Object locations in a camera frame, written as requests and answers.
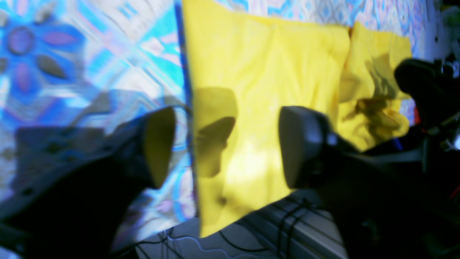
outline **wrinkled yellow cloth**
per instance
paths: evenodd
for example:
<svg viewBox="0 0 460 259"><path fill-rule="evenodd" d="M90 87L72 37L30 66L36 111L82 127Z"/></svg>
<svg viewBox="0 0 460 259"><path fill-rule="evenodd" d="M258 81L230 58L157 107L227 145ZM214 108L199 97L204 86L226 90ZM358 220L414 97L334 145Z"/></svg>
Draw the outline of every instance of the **wrinkled yellow cloth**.
<svg viewBox="0 0 460 259"><path fill-rule="evenodd" d="M392 33L262 18L183 0L193 89L201 236L290 193L278 140L282 106L328 115L360 150L408 130L393 70L411 56Z"/></svg>

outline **yellow towel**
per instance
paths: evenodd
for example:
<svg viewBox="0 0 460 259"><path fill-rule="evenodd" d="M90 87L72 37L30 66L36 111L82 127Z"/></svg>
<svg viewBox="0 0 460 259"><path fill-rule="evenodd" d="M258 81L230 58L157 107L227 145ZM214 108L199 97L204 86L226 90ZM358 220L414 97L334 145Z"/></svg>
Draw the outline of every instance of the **yellow towel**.
<svg viewBox="0 0 460 259"><path fill-rule="evenodd" d="M282 106L328 115L360 150L408 130L393 78L408 39L356 24L305 24L183 0L193 88L201 236L290 193L278 142Z"/></svg>

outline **patterned fabric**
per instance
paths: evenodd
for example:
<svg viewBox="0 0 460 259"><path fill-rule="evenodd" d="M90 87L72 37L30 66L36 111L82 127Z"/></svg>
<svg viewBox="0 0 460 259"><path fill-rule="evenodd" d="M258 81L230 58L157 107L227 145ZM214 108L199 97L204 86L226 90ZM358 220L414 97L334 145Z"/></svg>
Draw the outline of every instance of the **patterned fabric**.
<svg viewBox="0 0 460 259"><path fill-rule="evenodd" d="M254 15L360 21L409 37L414 56L424 56L425 0L217 1ZM188 103L180 21L173 0L0 1L0 199L89 157L120 124ZM413 102L402 112L413 121ZM196 213L189 115L181 108L177 115L169 177L161 190L146 190L133 202L114 250Z"/></svg>

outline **yellow cloth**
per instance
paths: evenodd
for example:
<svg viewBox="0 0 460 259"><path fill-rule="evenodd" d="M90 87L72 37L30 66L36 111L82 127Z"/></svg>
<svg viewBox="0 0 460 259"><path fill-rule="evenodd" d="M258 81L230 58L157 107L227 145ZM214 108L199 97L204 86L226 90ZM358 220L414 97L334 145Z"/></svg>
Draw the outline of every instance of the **yellow cloth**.
<svg viewBox="0 0 460 259"><path fill-rule="evenodd" d="M290 193L282 106L327 114L361 150L407 132L400 101L387 99L405 97L392 74L411 56L408 39L255 17L213 0L183 0L183 12L202 237Z"/></svg>

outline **yellow fabric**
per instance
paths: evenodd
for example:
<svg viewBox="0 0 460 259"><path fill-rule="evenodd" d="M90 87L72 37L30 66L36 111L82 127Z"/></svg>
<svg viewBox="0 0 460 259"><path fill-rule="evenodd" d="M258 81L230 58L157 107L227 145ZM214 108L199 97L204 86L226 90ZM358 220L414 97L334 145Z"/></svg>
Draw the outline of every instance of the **yellow fabric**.
<svg viewBox="0 0 460 259"><path fill-rule="evenodd" d="M290 193L282 106L327 114L361 150L407 132L391 99L406 97L392 73L411 55L408 39L255 17L213 0L183 0L183 11L202 237Z"/></svg>

